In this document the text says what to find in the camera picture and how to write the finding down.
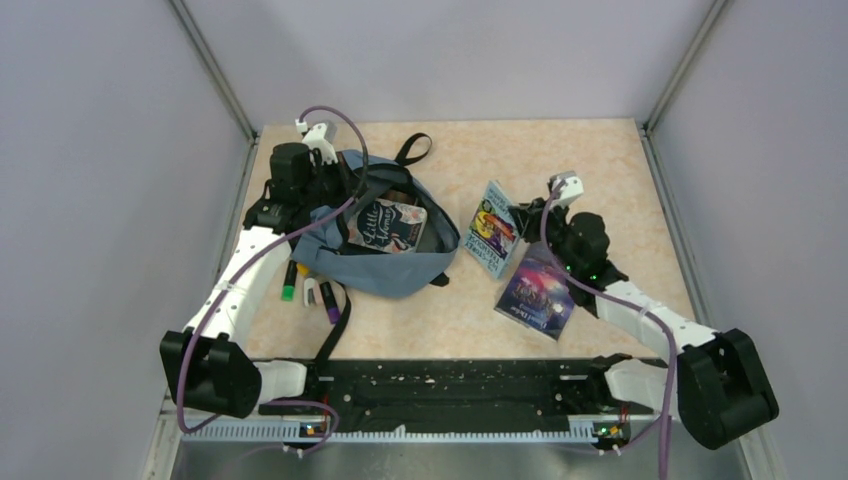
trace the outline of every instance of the table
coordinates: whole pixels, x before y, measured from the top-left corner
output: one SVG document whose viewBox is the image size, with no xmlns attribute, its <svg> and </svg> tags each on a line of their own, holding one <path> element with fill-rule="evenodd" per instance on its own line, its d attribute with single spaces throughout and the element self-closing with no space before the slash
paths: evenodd
<svg viewBox="0 0 848 480">
<path fill-rule="evenodd" d="M 323 118 L 313 115 L 311 121 Z M 349 129 L 336 123 L 336 149 L 359 149 Z M 394 158 L 416 132 L 433 138 L 430 155 L 410 170 L 463 235 L 490 179 L 498 180 L 514 201 L 529 201 L 547 194 L 550 175 L 576 171 L 586 193 L 572 205 L 572 212 L 602 215 L 613 263 L 648 295 L 693 318 L 632 119 L 370 123 L 359 127 L 369 153 L 387 158 Z M 273 147 L 299 139 L 294 126 L 264 128 L 242 214 L 260 197 L 270 178 L 268 159 Z M 420 143 L 418 148 L 423 150 L 425 142 Z M 514 257 L 512 270 L 520 254 Z M 274 276 L 257 310 L 247 342 L 247 354 L 252 358 L 311 358 L 331 330 L 323 308 L 281 300 L 284 269 Z M 581 358 L 618 352 L 655 356 L 623 331 L 582 309 L 569 319 L 558 342 L 495 312 L 494 304 L 511 271 L 502 280 L 494 280 L 464 249 L 446 274 L 448 286 L 428 286 L 401 300 L 351 291 L 352 315 L 332 358 Z"/>
</svg>

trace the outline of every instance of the white backdrop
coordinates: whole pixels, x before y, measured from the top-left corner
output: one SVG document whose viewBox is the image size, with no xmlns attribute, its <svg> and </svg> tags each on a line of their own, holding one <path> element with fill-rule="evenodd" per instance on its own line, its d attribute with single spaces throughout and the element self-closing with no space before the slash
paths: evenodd
<svg viewBox="0 0 848 480">
<path fill-rule="evenodd" d="M 255 126 L 646 119 L 711 0 L 188 0 Z"/>
<path fill-rule="evenodd" d="M 245 139 L 162 0 L 2 2 L 0 65 L 0 478 L 138 478 Z"/>
<path fill-rule="evenodd" d="M 845 478 L 848 2 L 736 2 L 658 131 L 716 324 L 756 341 L 793 479 Z"/>
</svg>

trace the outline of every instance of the book cover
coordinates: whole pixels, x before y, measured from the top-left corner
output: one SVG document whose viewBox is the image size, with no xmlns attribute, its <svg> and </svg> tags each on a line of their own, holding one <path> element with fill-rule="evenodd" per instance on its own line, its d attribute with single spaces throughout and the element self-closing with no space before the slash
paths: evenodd
<svg viewBox="0 0 848 480">
<path fill-rule="evenodd" d="M 565 275 L 541 242 L 527 249 L 495 310 L 554 340 L 559 339 L 574 311 L 574 301 L 568 295 Z"/>
<path fill-rule="evenodd" d="M 350 219 L 348 242 L 385 253 L 414 252 L 426 221 L 421 207 L 378 198 Z"/>
<path fill-rule="evenodd" d="M 495 278 L 500 278 L 518 246 L 515 221 L 507 210 L 512 202 L 497 182 L 489 182 L 474 212 L 463 246 Z"/>
</svg>

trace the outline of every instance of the beige table surface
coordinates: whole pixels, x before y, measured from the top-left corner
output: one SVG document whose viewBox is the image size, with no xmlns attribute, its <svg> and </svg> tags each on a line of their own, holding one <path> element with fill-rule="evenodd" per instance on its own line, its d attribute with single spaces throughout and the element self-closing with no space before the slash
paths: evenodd
<svg viewBox="0 0 848 480">
<path fill-rule="evenodd" d="M 313 115 L 311 121 L 324 118 Z M 349 129 L 337 123 L 336 148 L 359 149 Z M 500 181 L 520 202 L 544 196 L 550 175 L 576 171 L 586 193 L 572 211 L 602 215 L 616 266 L 648 295 L 693 318 L 633 120 L 372 123 L 360 129 L 369 152 L 387 158 L 394 158 L 413 133 L 433 138 L 430 155 L 410 170 L 463 235 L 490 179 Z M 273 147 L 299 138 L 293 126 L 265 127 L 245 210 L 270 178 Z M 518 262 L 513 263 L 514 271 Z M 284 269 L 275 275 L 257 311 L 247 346 L 251 357 L 311 358 L 331 329 L 322 307 L 280 299 Z M 496 281 L 463 249 L 446 273 L 447 287 L 428 286 L 402 300 L 352 291 L 353 313 L 332 358 L 577 358 L 616 352 L 655 356 L 582 309 L 569 319 L 558 342 L 496 313 L 495 301 L 511 271 Z M 296 299 L 302 294 L 301 281 Z"/>
</svg>

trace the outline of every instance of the bag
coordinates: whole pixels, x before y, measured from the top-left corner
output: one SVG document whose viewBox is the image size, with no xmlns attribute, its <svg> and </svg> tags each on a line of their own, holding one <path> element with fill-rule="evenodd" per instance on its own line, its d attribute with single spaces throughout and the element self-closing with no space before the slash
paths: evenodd
<svg viewBox="0 0 848 480">
<path fill-rule="evenodd" d="M 335 222 L 327 222 L 301 236 L 291 258 L 342 285 L 383 297 L 405 297 L 430 283 L 447 285 L 449 279 L 444 271 L 456 255 L 460 235 L 448 214 L 406 168 L 429 153 L 428 147 L 423 155 L 407 158 L 413 144 L 421 138 L 430 139 L 423 133 L 411 136 L 394 161 L 369 155 L 367 190 L 361 199 Z M 361 173 L 362 152 L 341 153 L 353 173 Z M 382 253 L 347 241 L 348 220 L 389 189 L 414 196 L 418 206 L 427 210 L 427 221 L 415 252 Z M 312 221 L 332 211 L 328 206 L 319 207 L 311 212 Z"/>
</svg>

